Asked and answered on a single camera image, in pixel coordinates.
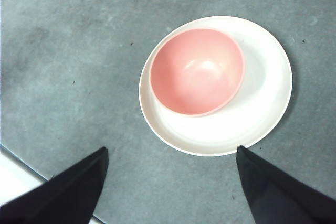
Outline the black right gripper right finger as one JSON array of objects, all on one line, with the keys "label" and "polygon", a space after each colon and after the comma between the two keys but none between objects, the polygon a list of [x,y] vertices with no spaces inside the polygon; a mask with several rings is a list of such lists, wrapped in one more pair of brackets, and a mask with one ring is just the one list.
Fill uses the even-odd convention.
[{"label": "black right gripper right finger", "polygon": [[335,200],[243,146],[236,163],[255,223],[335,223]]}]

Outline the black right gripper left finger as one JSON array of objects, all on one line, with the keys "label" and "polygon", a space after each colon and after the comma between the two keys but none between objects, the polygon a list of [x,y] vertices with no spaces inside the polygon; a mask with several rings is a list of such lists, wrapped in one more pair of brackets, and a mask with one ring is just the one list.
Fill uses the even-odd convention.
[{"label": "black right gripper left finger", "polygon": [[89,223],[109,165],[102,147],[39,187],[1,206],[1,223]]}]

